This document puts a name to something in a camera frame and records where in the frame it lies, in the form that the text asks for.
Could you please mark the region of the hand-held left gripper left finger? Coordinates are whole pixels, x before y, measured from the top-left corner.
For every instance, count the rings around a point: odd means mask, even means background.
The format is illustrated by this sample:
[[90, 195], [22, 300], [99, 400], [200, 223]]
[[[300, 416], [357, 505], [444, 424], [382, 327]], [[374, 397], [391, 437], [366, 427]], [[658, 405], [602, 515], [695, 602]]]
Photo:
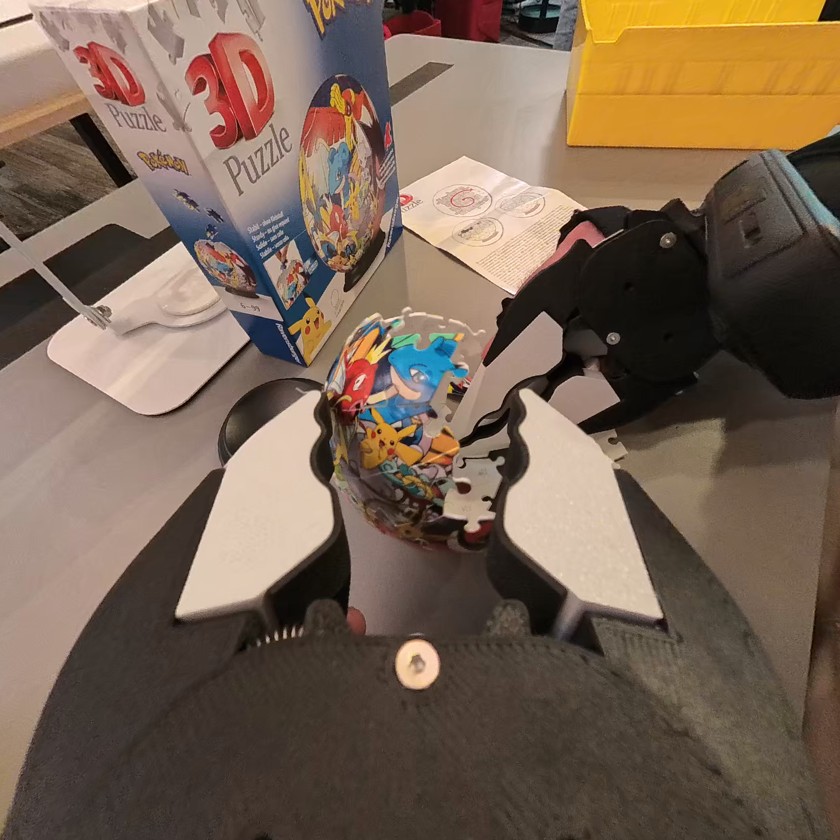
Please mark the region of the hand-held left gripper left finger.
[[347, 609], [351, 561], [331, 486], [326, 395], [302, 393], [227, 462], [175, 618], [255, 614], [298, 625], [310, 604]]

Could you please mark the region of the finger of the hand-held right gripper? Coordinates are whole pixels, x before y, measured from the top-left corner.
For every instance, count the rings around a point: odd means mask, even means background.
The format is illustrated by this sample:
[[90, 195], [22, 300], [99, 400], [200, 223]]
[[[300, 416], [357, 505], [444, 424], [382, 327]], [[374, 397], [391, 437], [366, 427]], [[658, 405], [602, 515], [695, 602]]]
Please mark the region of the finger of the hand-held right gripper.
[[543, 400], [579, 426], [621, 402], [598, 364], [557, 364], [547, 377]]
[[559, 364], [563, 339], [563, 328], [542, 312], [493, 361], [488, 353], [453, 415], [458, 441], [463, 444], [479, 420], [501, 409], [516, 385], [543, 376]]

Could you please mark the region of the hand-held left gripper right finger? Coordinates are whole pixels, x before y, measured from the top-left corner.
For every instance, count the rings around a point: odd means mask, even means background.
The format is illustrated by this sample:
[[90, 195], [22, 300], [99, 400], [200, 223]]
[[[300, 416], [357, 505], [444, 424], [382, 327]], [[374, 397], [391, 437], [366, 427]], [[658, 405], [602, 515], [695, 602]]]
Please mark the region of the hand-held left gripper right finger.
[[588, 616], [665, 617], [613, 462], [530, 390], [511, 400], [487, 572], [533, 633], [571, 639]]

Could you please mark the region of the partly built puzzle ball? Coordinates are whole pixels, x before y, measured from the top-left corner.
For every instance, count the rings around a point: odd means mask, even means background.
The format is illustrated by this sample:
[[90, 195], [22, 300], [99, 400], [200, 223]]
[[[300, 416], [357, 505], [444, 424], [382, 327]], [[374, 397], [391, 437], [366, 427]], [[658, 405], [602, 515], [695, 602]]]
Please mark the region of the partly built puzzle ball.
[[334, 482], [379, 532], [426, 550], [487, 547], [508, 435], [469, 443], [449, 400], [471, 383], [484, 339], [406, 308], [371, 315], [345, 340], [323, 388]]

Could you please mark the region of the black round ball stand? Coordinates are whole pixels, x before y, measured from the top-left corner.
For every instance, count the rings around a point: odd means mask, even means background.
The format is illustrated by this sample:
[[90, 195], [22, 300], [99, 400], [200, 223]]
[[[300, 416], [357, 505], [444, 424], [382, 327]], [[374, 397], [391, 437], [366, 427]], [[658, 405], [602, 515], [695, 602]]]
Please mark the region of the black round ball stand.
[[302, 396], [321, 390], [319, 382], [302, 377], [282, 377], [252, 388], [231, 407], [220, 427], [220, 464], [225, 466], [254, 433]]

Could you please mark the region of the blue puzzle box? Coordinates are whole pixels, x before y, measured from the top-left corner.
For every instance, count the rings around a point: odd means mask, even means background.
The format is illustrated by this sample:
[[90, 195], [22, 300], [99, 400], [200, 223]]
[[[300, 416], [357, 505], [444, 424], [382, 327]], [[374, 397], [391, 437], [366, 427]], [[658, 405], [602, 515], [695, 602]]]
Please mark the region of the blue puzzle box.
[[403, 231], [382, 2], [31, 2], [264, 354], [309, 366]]

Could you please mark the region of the person's right hand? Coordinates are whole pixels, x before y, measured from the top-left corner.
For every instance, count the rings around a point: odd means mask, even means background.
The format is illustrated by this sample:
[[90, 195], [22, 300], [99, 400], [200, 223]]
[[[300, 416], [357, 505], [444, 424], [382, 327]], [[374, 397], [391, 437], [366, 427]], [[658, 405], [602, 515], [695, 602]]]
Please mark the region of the person's right hand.
[[569, 221], [560, 229], [555, 255], [565, 256], [578, 242], [585, 242], [590, 247], [596, 247], [604, 239], [603, 232], [594, 224], [588, 210], [574, 211]]

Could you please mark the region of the white instruction leaflet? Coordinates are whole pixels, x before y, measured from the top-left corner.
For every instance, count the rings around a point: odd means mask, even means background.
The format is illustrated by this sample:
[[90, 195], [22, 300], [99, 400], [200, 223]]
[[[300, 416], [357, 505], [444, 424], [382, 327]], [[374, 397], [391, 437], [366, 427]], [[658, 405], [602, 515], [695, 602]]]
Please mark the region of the white instruction leaflet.
[[402, 223], [512, 295], [555, 252], [585, 207], [462, 156], [400, 188]]

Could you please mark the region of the white rounded board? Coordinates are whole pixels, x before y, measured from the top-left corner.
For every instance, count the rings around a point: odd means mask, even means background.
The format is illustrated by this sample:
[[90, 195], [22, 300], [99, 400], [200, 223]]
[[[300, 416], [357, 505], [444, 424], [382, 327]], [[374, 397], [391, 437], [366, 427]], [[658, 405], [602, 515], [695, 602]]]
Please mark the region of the white rounded board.
[[48, 341], [59, 367], [134, 413], [185, 404], [249, 342], [182, 244], [169, 248], [100, 300], [110, 323], [81, 315]]

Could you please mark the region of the yellow plastic bin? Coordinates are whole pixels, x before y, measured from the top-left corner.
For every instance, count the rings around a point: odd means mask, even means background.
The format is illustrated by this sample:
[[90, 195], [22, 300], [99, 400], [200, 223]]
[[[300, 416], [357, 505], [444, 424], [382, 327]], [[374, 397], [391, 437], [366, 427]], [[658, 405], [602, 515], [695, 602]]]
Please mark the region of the yellow plastic bin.
[[839, 121], [824, 2], [580, 2], [567, 144], [792, 151]]

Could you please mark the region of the person's tan trousers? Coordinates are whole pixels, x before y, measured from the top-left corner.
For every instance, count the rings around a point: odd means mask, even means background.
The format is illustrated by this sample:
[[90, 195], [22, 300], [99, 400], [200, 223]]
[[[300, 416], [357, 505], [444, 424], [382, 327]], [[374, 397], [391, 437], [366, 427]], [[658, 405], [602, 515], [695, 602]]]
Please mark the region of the person's tan trousers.
[[833, 836], [839, 838], [838, 568], [817, 587], [803, 732]]

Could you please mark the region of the red chair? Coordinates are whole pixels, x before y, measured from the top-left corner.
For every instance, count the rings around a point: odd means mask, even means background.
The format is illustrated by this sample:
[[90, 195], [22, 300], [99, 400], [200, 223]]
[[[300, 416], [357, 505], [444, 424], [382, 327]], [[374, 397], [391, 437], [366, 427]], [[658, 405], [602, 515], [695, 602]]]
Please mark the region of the red chair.
[[502, 1], [395, 2], [395, 14], [384, 20], [388, 35], [427, 35], [498, 43]]

